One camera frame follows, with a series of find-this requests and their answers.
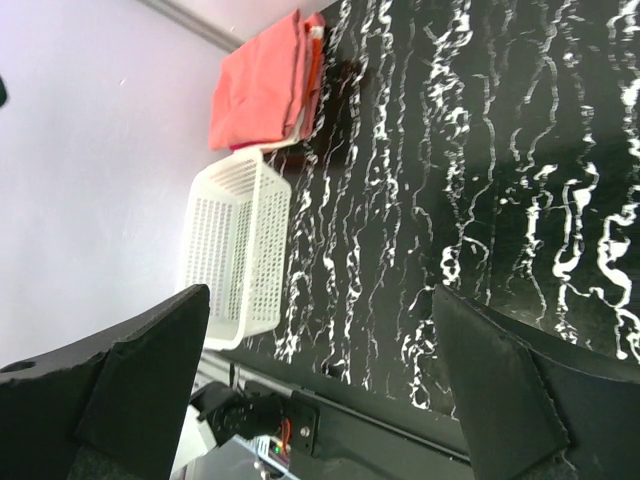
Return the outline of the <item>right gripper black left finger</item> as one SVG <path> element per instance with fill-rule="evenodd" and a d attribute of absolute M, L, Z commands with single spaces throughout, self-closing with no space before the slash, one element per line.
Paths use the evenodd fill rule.
<path fill-rule="evenodd" d="M 167 479 L 203 348 L 210 292 L 1 370 L 4 479 Z"/>

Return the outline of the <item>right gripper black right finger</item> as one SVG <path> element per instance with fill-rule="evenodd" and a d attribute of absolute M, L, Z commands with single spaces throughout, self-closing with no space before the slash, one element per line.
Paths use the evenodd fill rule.
<path fill-rule="evenodd" d="M 443 285 L 433 319 L 476 478 L 638 478 L 638 366 Z"/>

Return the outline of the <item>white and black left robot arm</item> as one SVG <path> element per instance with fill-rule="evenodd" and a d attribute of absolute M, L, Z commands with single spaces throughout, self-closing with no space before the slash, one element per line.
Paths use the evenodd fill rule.
<path fill-rule="evenodd" d="M 240 438 L 252 448 L 263 479 L 284 474 L 291 463 L 291 400 L 279 393 L 248 393 L 219 381 L 195 391 L 187 406 L 171 473 Z"/>

